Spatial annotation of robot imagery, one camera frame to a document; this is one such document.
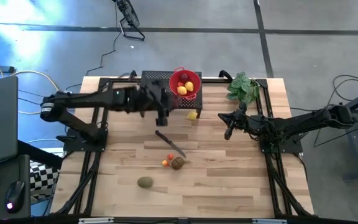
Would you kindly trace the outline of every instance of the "red bowl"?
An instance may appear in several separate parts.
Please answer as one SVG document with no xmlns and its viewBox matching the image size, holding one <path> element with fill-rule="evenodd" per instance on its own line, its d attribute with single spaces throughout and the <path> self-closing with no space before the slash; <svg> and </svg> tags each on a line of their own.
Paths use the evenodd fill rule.
<svg viewBox="0 0 358 224">
<path fill-rule="evenodd" d="M 186 74 L 187 75 L 187 81 L 192 82 L 194 89 L 193 91 L 187 91 L 187 94 L 185 95 L 179 95 L 178 94 L 178 83 L 180 82 L 180 75 Z M 197 92 L 201 88 L 201 80 L 200 77 L 193 71 L 185 70 L 183 67 L 178 67 L 174 69 L 173 75 L 169 79 L 169 87 L 172 91 L 172 93 L 185 98 L 187 100 L 194 100 L 197 97 Z"/>
</svg>

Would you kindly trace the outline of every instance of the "kitchen knife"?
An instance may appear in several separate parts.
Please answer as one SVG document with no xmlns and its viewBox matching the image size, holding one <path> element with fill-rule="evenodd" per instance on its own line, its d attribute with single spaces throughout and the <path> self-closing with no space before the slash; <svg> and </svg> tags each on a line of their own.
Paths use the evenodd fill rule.
<svg viewBox="0 0 358 224">
<path fill-rule="evenodd" d="M 158 135 L 160 138 L 162 138 L 166 143 L 168 143 L 172 147 L 172 149 L 176 150 L 184 158 L 186 158 L 185 153 L 177 145 L 175 145 L 172 141 L 170 141 L 165 135 L 161 134 L 160 131 L 155 131 L 155 134 Z"/>
</svg>

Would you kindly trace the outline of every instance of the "kiwi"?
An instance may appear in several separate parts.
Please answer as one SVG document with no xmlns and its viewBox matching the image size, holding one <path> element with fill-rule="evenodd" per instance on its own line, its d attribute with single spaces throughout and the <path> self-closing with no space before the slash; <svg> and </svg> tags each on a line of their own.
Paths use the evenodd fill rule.
<svg viewBox="0 0 358 224">
<path fill-rule="evenodd" d="M 153 186 L 153 179 L 151 177 L 141 177 L 137 180 L 137 185 L 142 188 L 150 188 Z"/>
<path fill-rule="evenodd" d="M 172 169 L 178 170 L 181 167 L 183 167 L 183 165 L 185 164 L 185 160 L 182 157 L 176 157 L 172 162 L 171 162 L 171 167 Z"/>
</svg>

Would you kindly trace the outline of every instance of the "desk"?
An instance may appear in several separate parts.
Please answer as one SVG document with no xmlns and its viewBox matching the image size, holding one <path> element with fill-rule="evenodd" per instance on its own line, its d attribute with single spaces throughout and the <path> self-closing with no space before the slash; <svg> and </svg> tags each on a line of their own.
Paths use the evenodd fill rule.
<svg viewBox="0 0 358 224">
<path fill-rule="evenodd" d="M 99 78 L 84 77 L 81 92 L 96 91 Z M 267 82 L 275 117 L 290 117 L 283 79 Z M 128 85 L 134 84 L 115 83 L 113 88 Z M 238 107 L 238 102 L 226 99 L 226 88 L 227 84 L 203 84 L 203 112 L 197 121 L 185 119 L 189 110 L 175 110 L 168 126 L 158 128 L 156 112 L 146 112 L 144 119 L 139 113 L 109 112 L 108 145 L 99 166 L 92 216 L 273 217 L 265 157 L 258 142 L 240 131 L 234 131 L 230 141 L 224 139 L 226 126 L 217 114 Z M 87 123 L 92 114 L 93 109 L 75 111 Z M 257 114 L 255 103 L 249 105 L 247 114 Z M 161 166 L 162 159 L 175 151 L 154 134 L 156 129 L 185 152 L 187 162 L 181 170 Z M 302 164 L 294 155 L 282 156 L 289 189 L 313 213 Z M 83 152 L 74 152 L 63 161 L 52 212 L 77 187 L 83 157 Z M 137 179 L 143 176 L 153 178 L 151 189 L 137 186 Z M 87 192 L 85 189 L 82 209 Z M 278 197 L 284 211 L 281 191 Z"/>
<path fill-rule="evenodd" d="M 18 180 L 25 183 L 23 207 L 17 213 L 8 213 L 5 208 L 6 191 L 11 183 Z M 0 162 L 0 220 L 30 217 L 30 205 L 30 157 L 23 155 Z"/>
</svg>

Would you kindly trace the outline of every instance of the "table leg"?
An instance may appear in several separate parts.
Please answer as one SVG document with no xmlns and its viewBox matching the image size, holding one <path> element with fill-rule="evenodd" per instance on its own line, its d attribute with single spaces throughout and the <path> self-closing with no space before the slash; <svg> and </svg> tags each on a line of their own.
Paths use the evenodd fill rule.
<svg viewBox="0 0 358 224">
<path fill-rule="evenodd" d="M 201 109 L 197 109 L 197 119 L 201 116 Z"/>
</svg>

